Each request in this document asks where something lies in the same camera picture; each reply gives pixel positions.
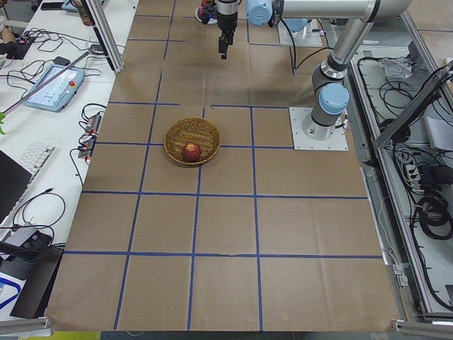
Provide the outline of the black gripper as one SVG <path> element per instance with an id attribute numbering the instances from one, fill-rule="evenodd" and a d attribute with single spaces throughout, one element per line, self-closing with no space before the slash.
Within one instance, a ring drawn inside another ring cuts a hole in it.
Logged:
<path id="1" fill-rule="evenodd" d="M 223 32 L 218 39 L 218 50 L 223 60 L 227 59 L 229 46 L 234 44 L 234 34 L 226 33 L 235 31 L 238 21 L 238 1 L 218 0 L 217 4 L 217 25 Z"/>

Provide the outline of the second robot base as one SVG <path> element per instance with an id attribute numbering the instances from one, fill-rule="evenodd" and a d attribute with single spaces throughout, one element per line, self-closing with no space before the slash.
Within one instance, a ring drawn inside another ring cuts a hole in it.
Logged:
<path id="1" fill-rule="evenodd" d="M 321 28 L 316 19 L 284 18 L 278 24 L 281 46 L 321 47 Z"/>

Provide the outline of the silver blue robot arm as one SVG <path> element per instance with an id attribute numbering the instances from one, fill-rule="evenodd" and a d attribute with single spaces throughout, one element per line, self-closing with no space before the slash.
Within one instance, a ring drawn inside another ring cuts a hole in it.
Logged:
<path id="1" fill-rule="evenodd" d="M 272 25 L 283 18 L 346 18 L 342 35 L 312 74 L 316 102 L 304 119 L 304 133 L 313 140 L 331 137 L 350 95 L 341 84 L 348 65 L 364 36 L 376 22 L 401 15 L 410 1 L 247 1 L 246 18 L 256 26 Z"/>

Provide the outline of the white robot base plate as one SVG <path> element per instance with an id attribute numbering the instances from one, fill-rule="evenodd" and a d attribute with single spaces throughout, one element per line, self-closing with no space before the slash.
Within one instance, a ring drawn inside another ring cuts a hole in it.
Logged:
<path id="1" fill-rule="evenodd" d="M 317 125 L 311 116 L 312 108 L 290 107 L 289 119 L 295 150 L 308 151 L 348 151 L 348 143 L 341 119 L 330 127 Z"/>

